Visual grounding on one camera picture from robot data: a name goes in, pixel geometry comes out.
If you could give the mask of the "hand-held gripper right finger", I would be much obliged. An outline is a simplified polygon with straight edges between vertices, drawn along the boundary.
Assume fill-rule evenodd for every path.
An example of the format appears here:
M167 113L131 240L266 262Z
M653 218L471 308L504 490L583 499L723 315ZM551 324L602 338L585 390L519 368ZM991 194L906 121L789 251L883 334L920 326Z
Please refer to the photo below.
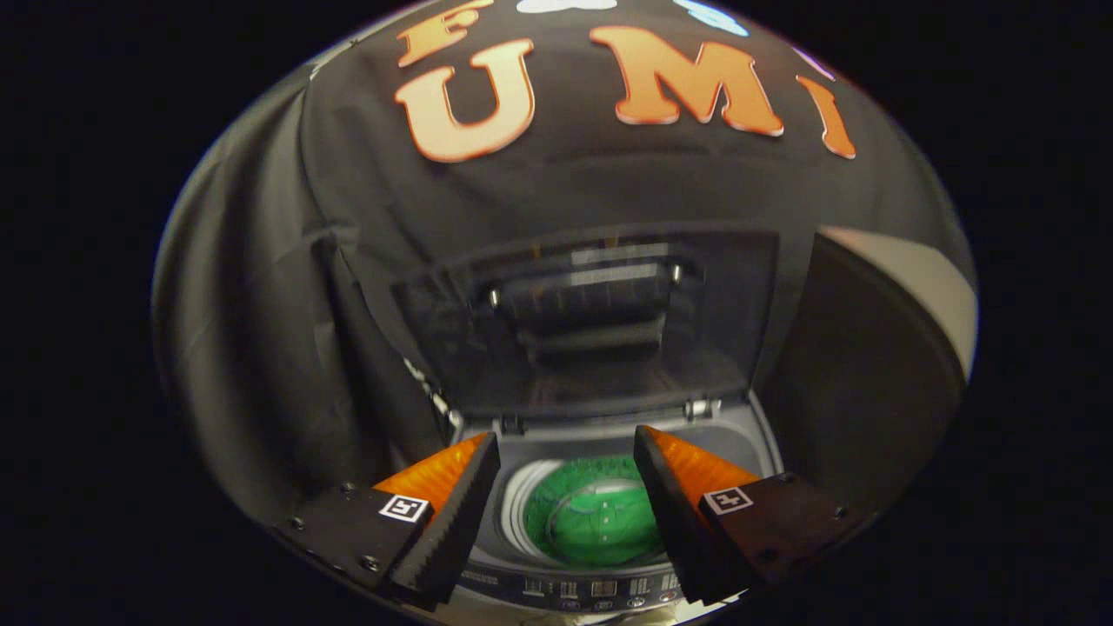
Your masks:
M636 427L633 459L688 601L782 585L873 520L799 473L760 478L649 426Z

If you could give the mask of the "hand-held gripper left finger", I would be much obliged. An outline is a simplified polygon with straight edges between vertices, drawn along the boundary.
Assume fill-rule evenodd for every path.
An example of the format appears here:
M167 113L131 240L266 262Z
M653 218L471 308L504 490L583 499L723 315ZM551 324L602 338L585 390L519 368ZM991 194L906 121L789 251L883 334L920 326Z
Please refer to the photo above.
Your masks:
M390 478L315 496L274 534L358 593L436 609L465 570L500 467L498 436L484 431Z

